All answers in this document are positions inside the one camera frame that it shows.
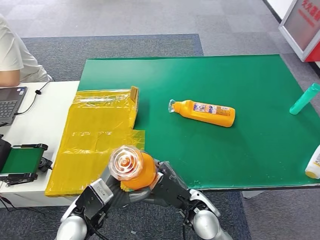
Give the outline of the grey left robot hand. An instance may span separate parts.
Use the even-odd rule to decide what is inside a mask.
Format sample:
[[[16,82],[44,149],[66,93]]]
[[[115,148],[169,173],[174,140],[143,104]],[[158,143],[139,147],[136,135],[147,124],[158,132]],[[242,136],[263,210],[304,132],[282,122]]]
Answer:
[[[121,208],[136,202],[153,203],[155,196],[149,187],[143,187],[134,191],[125,191],[121,188],[121,182],[112,176],[109,168],[106,166],[101,175],[101,178],[112,191],[112,197],[103,210],[107,211],[110,207]]]

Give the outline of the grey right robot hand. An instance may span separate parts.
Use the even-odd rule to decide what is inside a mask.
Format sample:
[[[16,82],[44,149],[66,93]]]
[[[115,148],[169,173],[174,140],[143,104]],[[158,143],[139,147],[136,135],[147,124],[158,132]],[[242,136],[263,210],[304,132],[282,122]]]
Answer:
[[[185,182],[177,174],[168,161],[158,161],[157,170],[160,177],[147,199],[149,203],[163,207],[173,206],[177,209],[188,207],[191,194]]]

